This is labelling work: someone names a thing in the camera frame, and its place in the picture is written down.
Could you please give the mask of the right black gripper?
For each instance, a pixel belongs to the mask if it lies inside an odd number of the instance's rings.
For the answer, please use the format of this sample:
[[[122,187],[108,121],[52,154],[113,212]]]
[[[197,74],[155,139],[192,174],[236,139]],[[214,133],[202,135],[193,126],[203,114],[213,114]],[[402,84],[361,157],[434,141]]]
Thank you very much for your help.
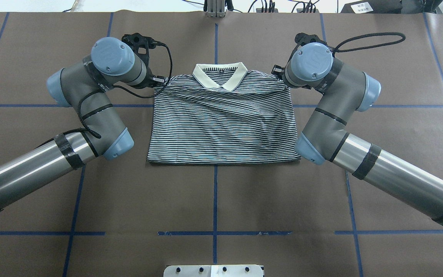
[[[283,81],[283,83],[287,87],[293,87],[288,78],[285,75],[285,67],[281,67],[279,65],[274,65],[271,72],[274,76],[279,77],[279,80]]]

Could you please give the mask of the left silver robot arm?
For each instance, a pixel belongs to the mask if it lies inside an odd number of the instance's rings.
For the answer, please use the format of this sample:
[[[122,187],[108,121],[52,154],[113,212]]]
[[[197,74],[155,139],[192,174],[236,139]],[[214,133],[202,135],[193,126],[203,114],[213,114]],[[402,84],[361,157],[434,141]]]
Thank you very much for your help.
[[[74,110],[80,126],[56,134],[35,149],[0,165],[0,212],[7,206],[99,157],[112,160],[134,141],[107,93],[165,87],[170,77],[152,73],[150,50],[169,47],[139,33],[103,37],[90,54],[47,79],[58,107]]]

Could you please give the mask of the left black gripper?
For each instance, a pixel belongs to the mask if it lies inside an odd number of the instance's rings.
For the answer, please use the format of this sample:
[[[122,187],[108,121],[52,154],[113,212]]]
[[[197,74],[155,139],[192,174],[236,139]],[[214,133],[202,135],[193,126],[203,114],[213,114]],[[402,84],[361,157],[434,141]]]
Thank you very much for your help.
[[[154,75],[150,68],[146,70],[146,76],[139,83],[139,89],[144,89],[147,87],[154,88],[157,85],[166,85],[169,81],[168,77],[157,77]]]

